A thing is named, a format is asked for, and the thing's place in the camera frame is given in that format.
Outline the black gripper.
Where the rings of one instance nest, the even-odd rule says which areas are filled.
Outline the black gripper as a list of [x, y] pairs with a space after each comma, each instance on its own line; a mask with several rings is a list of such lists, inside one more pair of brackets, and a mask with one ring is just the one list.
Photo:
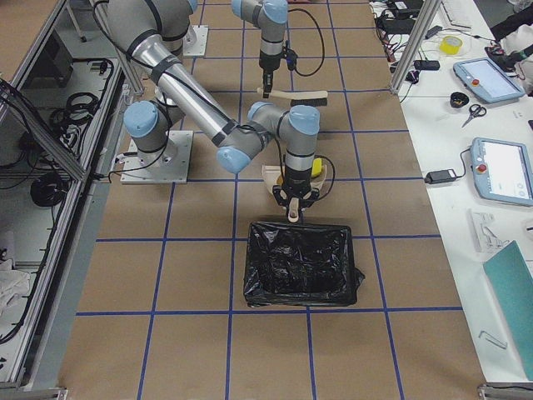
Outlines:
[[262, 68], [262, 97], [269, 98], [276, 68], [265, 62], [260, 62], [260, 67]]
[[311, 186], [310, 179], [287, 179], [282, 185], [274, 185], [272, 194], [279, 206], [289, 208], [291, 200], [298, 201], [298, 208], [308, 208], [320, 197], [320, 191]]

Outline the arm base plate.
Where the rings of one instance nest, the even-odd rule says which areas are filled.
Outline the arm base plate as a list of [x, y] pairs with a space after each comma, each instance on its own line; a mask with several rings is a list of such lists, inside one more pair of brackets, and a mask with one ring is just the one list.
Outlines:
[[140, 152], [131, 139], [131, 157], [124, 161], [123, 184], [186, 184], [193, 142], [193, 131], [171, 130], [164, 150], [151, 154]]
[[204, 57], [207, 50], [208, 32], [207, 25], [191, 25], [183, 39], [183, 57]]

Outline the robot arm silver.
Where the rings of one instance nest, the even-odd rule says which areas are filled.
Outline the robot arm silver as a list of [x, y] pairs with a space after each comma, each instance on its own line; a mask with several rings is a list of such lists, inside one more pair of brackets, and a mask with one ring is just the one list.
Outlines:
[[239, 123], [183, 67], [182, 45], [190, 30], [195, 1], [107, 1], [107, 25], [102, 33], [126, 60], [144, 68], [162, 96], [162, 103], [190, 117], [217, 147], [217, 161], [228, 172], [240, 173], [271, 140], [285, 142], [278, 151], [281, 182], [272, 194], [291, 217], [321, 200], [311, 185], [320, 113], [310, 100], [294, 99], [287, 110], [267, 99], [275, 71], [291, 56], [285, 46], [289, 14], [285, 1], [234, 1], [233, 13], [261, 32], [259, 66], [262, 96]]
[[269, 98], [274, 72], [280, 67], [286, 32], [286, 1], [232, 1], [232, 11], [242, 21], [261, 30], [259, 66], [264, 98]]

